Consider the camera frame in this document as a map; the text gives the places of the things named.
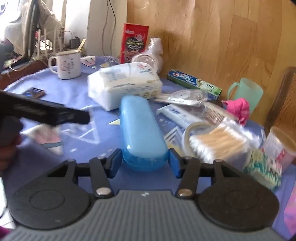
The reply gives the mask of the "person left hand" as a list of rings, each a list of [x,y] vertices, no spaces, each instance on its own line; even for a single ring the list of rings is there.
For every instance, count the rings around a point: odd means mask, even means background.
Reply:
[[[13,161],[14,156],[17,153],[18,146],[22,142],[21,135],[18,135],[15,140],[8,146],[1,147],[0,149],[0,169],[5,171]]]

